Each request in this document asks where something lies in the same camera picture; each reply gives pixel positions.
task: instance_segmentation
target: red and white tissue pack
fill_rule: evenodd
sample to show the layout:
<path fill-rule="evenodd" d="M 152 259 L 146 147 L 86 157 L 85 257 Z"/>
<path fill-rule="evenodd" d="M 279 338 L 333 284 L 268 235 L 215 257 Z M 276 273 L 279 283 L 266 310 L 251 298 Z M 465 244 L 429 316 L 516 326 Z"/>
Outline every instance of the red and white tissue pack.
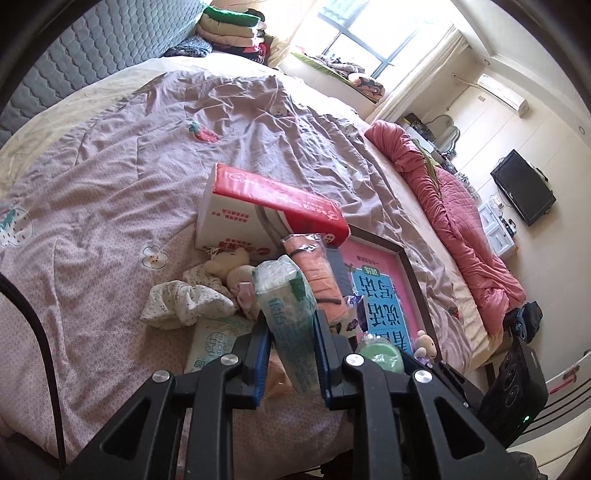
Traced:
<path fill-rule="evenodd" d="M 323 233 L 338 247 L 350 235 L 335 202 L 254 173 L 216 163 L 197 218 L 196 246 L 235 250 L 251 261 L 273 260 L 291 233 Z"/>

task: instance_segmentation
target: blue padded headboard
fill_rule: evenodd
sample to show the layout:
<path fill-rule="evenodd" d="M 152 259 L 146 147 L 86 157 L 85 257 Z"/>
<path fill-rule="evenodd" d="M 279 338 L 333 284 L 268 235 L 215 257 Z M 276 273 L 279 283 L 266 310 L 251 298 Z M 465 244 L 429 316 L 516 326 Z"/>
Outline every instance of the blue padded headboard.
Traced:
<path fill-rule="evenodd" d="M 0 147 L 69 94 L 187 37 L 210 0 L 101 0 L 67 28 L 25 75 L 0 114 Z"/>

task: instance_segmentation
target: television screen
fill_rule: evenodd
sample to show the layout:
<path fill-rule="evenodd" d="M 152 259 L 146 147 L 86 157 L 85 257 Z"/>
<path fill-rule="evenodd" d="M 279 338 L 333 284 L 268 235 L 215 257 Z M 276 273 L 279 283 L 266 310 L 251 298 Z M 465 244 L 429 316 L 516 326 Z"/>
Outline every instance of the television screen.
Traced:
<path fill-rule="evenodd" d="M 556 201 L 538 171 L 515 150 L 495 167 L 491 175 L 528 226 L 547 213 Z"/>

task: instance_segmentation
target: white curtain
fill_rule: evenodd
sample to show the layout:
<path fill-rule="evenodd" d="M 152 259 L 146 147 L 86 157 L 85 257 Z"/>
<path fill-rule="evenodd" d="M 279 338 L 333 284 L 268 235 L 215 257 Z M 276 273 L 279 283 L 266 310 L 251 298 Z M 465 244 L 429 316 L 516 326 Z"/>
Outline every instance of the white curtain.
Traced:
<path fill-rule="evenodd" d="M 435 49 L 389 95 L 378 102 L 376 109 L 365 121 L 369 124 L 377 119 L 395 122 L 429 86 L 439 71 L 467 47 L 468 42 L 462 33 L 451 26 Z"/>
<path fill-rule="evenodd" d="M 276 67 L 290 53 L 290 43 L 302 22 L 316 15 L 326 0 L 213 0 L 212 6 L 244 12 L 254 8 L 265 15 L 266 32 L 275 37 L 269 67 Z"/>

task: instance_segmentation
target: window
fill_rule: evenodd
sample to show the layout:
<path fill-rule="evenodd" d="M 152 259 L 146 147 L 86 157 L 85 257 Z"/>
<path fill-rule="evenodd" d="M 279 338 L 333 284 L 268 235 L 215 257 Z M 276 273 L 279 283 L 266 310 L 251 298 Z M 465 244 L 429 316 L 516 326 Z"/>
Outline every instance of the window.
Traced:
<path fill-rule="evenodd" d="M 326 0 L 294 44 L 310 56 L 351 61 L 392 89 L 443 38 L 441 0 Z"/>

